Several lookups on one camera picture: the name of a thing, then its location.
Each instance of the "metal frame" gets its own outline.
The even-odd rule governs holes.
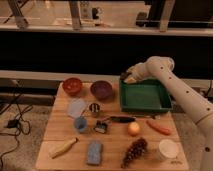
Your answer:
[[[168,29],[169,19],[172,14],[174,4],[175,0],[165,0],[159,24],[159,30],[162,32],[165,32]]]
[[[74,30],[80,30],[81,22],[80,22],[78,1],[69,1],[69,5],[70,5],[70,13],[72,17],[72,27]]]
[[[7,1],[10,6],[10,9],[13,12],[13,16],[15,17],[17,27],[20,29],[26,29],[29,24],[27,20],[24,18],[24,15],[21,12],[17,0],[7,0]]]
[[[0,31],[20,31],[14,25],[0,25]],[[56,32],[56,33],[82,33],[82,34],[126,34],[126,35],[156,35],[156,36],[196,36],[213,37],[213,29],[204,28],[170,28],[160,32],[158,28],[81,28],[71,30],[63,26],[29,26],[27,32]]]

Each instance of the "toy food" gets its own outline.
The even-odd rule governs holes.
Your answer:
[[[75,144],[76,142],[78,142],[78,138],[73,138],[71,140],[67,140],[65,141],[62,145],[57,146],[55,148],[53,148],[52,150],[49,151],[49,155],[51,158],[55,158],[63,153],[65,153],[66,151],[68,151],[73,144]]]
[[[157,124],[156,121],[154,121],[153,119],[149,119],[146,121],[146,123],[153,128],[154,130],[156,130],[157,132],[164,134],[164,135],[171,135],[171,130],[164,128],[162,126],[160,126],[159,124]]]
[[[123,158],[121,168],[126,168],[134,160],[142,156],[147,151],[147,141],[144,138],[139,138],[134,141],[127,149]]]
[[[103,80],[94,82],[90,87],[90,91],[98,100],[105,100],[113,93],[112,85]]]
[[[137,122],[131,122],[128,124],[127,132],[131,136],[136,136],[140,133],[140,125]]]
[[[82,89],[82,81],[75,77],[68,78],[63,81],[62,87],[67,94],[75,96]]]

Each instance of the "blue sponge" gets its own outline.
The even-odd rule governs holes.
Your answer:
[[[100,141],[91,141],[87,152],[87,164],[88,165],[100,165],[101,164],[101,152],[103,145]]]

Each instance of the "black wall panel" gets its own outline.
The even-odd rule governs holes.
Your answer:
[[[182,78],[213,78],[213,38],[0,32],[0,70],[119,75],[149,56],[170,56]]]

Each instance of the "green tray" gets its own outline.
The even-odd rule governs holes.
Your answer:
[[[120,105],[126,112],[164,113],[172,109],[167,90],[155,79],[136,84],[126,84],[120,80]]]

